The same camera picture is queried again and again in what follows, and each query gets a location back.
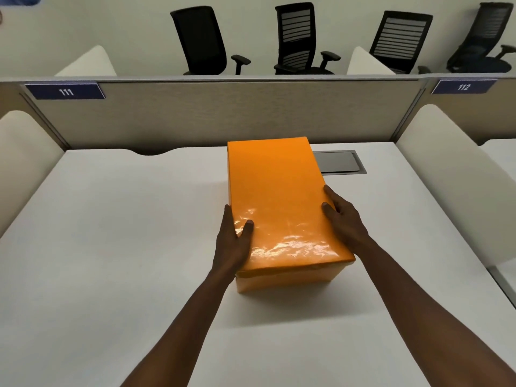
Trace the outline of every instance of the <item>box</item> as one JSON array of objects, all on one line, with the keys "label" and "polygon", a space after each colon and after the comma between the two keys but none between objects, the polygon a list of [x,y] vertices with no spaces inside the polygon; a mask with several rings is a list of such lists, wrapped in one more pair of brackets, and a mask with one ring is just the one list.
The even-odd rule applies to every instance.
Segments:
[{"label": "box", "polygon": [[255,222],[238,292],[331,281],[354,262],[321,210],[331,201],[306,137],[229,142],[228,180],[237,233]]}]

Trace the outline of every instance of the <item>white desktop surface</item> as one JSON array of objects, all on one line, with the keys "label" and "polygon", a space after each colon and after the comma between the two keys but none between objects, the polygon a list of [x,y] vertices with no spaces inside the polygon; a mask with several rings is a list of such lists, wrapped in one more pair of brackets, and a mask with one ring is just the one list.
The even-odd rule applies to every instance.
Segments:
[{"label": "white desktop surface", "polygon": [[[516,182],[516,139],[489,140],[481,148],[494,160],[501,168],[509,174]],[[516,304],[516,256],[496,266],[498,272],[505,279],[506,283],[500,282],[502,288],[508,284],[511,290],[506,290],[513,303]]]},{"label": "white desktop surface", "polygon": [[[327,176],[370,234],[516,368],[516,310],[394,143]],[[226,148],[69,150],[0,239],[0,385],[117,386],[208,273]],[[226,292],[191,387],[427,386],[359,260],[329,285]]]}]

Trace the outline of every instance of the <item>person's left arm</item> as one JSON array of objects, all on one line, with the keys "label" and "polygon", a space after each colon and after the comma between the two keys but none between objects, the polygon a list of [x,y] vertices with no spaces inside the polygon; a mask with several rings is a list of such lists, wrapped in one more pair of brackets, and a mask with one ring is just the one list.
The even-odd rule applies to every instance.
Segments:
[{"label": "person's left arm", "polygon": [[226,205],[210,273],[122,387],[186,387],[224,292],[249,256],[252,232],[248,221],[236,235]]}]

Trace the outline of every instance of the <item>finger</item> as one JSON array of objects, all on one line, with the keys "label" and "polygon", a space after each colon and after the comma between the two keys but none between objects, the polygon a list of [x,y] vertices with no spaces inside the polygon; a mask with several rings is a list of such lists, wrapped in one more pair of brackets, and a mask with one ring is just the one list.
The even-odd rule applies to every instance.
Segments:
[{"label": "finger", "polygon": [[251,248],[251,239],[253,237],[254,230],[255,223],[252,220],[247,220],[246,224],[243,226],[242,234],[240,234],[240,238],[238,238],[238,241],[246,250],[249,250]]},{"label": "finger", "polygon": [[324,185],[323,189],[324,189],[324,192],[326,193],[326,195],[328,197],[330,197],[330,200],[333,202],[333,204],[335,205],[335,209],[338,212],[342,212],[343,209],[346,208],[346,206],[348,206],[348,204],[350,204],[350,202],[346,201],[344,198],[342,198],[340,195],[338,195],[335,191],[333,191],[330,186]]},{"label": "finger", "polygon": [[231,231],[233,231],[233,235],[236,237],[233,211],[229,205],[225,205],[223,221],[220,223],[220,233],[230,233]]},{"label": "finger", "polygon": [[328,202],[323,202],[321,208],[322,212],[328,218],[328,220],[330,220],[330,222],[333,222],[339,215]]}]

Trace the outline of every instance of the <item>mesh chair back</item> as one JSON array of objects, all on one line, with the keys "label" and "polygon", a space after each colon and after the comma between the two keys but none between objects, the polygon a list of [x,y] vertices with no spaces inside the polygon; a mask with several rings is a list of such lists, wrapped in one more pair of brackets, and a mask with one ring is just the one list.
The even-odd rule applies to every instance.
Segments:
[{"label": "mesh chair back", "polygon": [[508,2],[481,2],[468,36],[448,60],[448,70],[486,57],[504,33],[512,11],[513,4]]},{"label": "mesh chair back", "polygon": [[195,75],[218,75],[227,64],[215,12],[211,6],[194,6],[170,12],[188,69]]},{"label": "mesh chair back", "polygon": [[280,5],[278,64],[305,70],[315,55],[315,13],[311,2]]},{"label": "mesh chair back", "polygon": [[369,53],[398,74],[414,68],[433,16],[385,11]]}]

